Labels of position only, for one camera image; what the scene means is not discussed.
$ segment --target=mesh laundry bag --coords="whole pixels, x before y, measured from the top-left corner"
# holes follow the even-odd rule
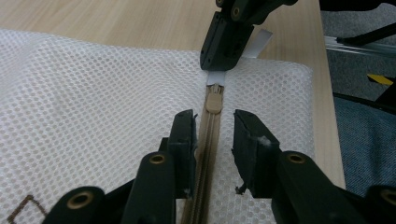
[[[10,216],[15,223],[40,223],[41,208],[48,212],[80,186],[110,192],[158,150],[176,113],[203,110],[207,73],[196,51],[1,30],[0,58],[2,223]],[[300,64],[255,59],[228,72],[210,223],[274,221],[269,200],[234,195],[242,180],[231,153],[233,111],[258,115],[282,149],[313,156],[311,73]],[[196,121],[199,127],[199,116]],[[27,195],[34,199],[16,214]],[[182,205],[178,201],[177,217]]]

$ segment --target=zipper pull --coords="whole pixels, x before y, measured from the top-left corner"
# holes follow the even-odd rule
[[[216,83],[210,87],[206,100],[206,110],[211,114],[218,114],[222,109],[222,88]]]

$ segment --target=beige zipper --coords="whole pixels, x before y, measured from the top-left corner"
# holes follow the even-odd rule
[[[202,113],[197,160],[195,192],[186,201],[181,223],[201,224],[207,222],[213,166],[219,141],[220,115],[224,88],[219,84],[207,87],[205,108]]]

